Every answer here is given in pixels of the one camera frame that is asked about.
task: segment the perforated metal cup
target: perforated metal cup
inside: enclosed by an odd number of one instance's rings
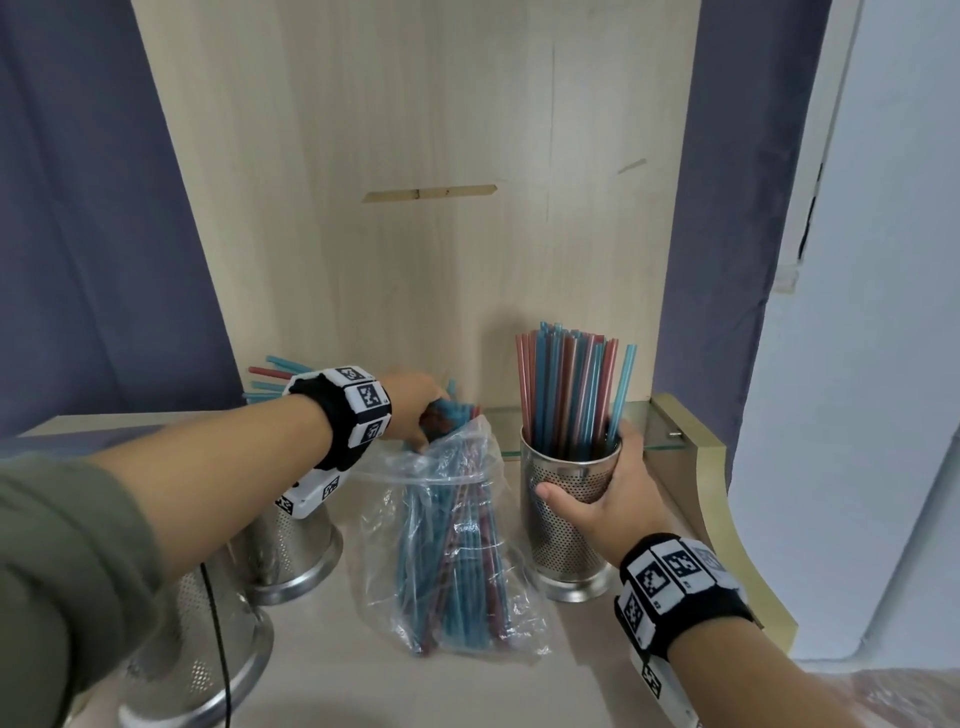
[[[253,604],[282,604],[326,579],[340,561],[344,540],[321,505],[295,519],[271,505],[228,544]]]
[[[556,483],[584,503],[599,500],[613,477],[620,444],[599,460],[573,462],[543,455],[520,436],[520,507],[533,569],[548,597],[587,601],[607,590],[610,566],[583,534],[550,510],[535,493],[538,483]]]
[[[242,594],[221,549],[206,562],[220,622],[234,709],[263,674],[274,646],[270,619]],[[227,691],[213,615],[199,569],[164,588],[159,625],[121,681],[123,728],[209,728],[224,719]]]

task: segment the table surface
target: table surface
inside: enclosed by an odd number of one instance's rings
[[[56,418],[31,434],[180,418],[133,417]],[[507,461],[506,474],[516,488],[519,462]],[[446,654],[419,659],[375,633],[358,616],[350,589],[350,539],[361,501],[360,491],[345,488],[329,502],[347,541],[333,573],[309,594],[267,608],[276,631],[274,653],[236,710],[234,726],[668,728],[631,665],[630,647],[613,616],[614,590],[585,604],[546,602],[552,652],[529,663]],[[111,676],[95,689],[71,728],[116,725],[117,681]]]

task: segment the black cable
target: black cable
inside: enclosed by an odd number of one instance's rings
[[[220,670],[224,673],[224,697],[227,702],[227,716],[224,718],[224,728],[230,728],[230,715],[233,713],[233,703],[230,699],[230,671],[227,669],[227,651],[224,649],[224,636],[220,632],[220,618],[217,616],[217,602],[213,598],[213,585],[210,584],[210,574],[206,572],[206,564],[200,564],[200,575],[204,578],[206,599],[210,602],[210,615],[213,617],[213,632],[217,636],[217,651],[220,653]]]

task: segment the stainless steel cup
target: stainless steel cup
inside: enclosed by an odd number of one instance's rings
[[[294,519],[271,505],[228,545],[253,604],[282,604],[326,579],[340,561],[344,540],[321,505]]]
[[[534,575],[551,599],[593,599],[607,590],[612,569],[588,546],[580,531],[556,516],[534,491],[538,483],[547,481],[584,503],[599,500],[610,485],[620,445],[599,460],[571,462],[543,455],[522,435],[520,439],[520,508]]]
[[[233,709],[250,694],[274,647],[270,619],[243,595],[223,549],[205,562]],[[200,569],[165,587],[155,633],[131,657],[121,681],[123,728],[209,728],[224,719],[227,691],[210,602]]]

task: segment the hand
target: hand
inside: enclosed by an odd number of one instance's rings
[[[537,495],[550,510],[572,523],[597,553],[618,568],[644,536],[675,530],[657,483],[643,464],[643,435],[622,420],[620,437],[623,446],[613,479],[596,502],[582,503],[554,483],[537,486]]]
[[[420,415],[430,402],[449,399],[446,392],[432,376],[421,372],[384,376],[380,384],[387,391],[394,410],[383,436],[388,440],[405,440],[416,451],[423,451],[427,439],[420,429]]]

